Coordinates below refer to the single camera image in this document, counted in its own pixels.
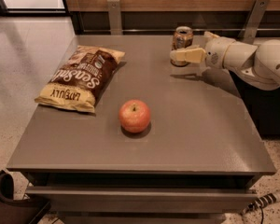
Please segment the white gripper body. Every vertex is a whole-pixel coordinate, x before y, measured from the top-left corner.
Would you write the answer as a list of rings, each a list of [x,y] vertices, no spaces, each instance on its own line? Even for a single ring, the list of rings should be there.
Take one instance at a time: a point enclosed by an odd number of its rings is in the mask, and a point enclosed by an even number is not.
[[[223,68],[225,54],[235,39],[227,37],[214,38],[205,45],[206,59],[205,64],[217,69]]]

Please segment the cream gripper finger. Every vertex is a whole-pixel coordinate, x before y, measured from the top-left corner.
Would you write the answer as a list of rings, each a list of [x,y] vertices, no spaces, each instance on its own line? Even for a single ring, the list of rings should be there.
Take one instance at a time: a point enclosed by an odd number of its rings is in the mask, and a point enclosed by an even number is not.
[[[172,50],[170,58],[179,63],[201,63],[206,58],[206,51],[197,46],[189,46]]]
[[[219,35],[216,35],[216,34],[213,34],[209,31],[205,31],[203,36],[207,39],[207,40],[212,40],[212,39],[215,39],[215,38],[219,38]]]

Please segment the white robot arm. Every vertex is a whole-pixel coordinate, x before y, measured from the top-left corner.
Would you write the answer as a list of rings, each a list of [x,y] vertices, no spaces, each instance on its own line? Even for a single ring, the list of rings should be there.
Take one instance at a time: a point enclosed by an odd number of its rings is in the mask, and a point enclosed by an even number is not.
[[[280,40],[251,45],[205,32],[206,44],[174,49],[170,58],[178,63],[202,63],[232,71],[245,83],[264,91],[280,88]]]

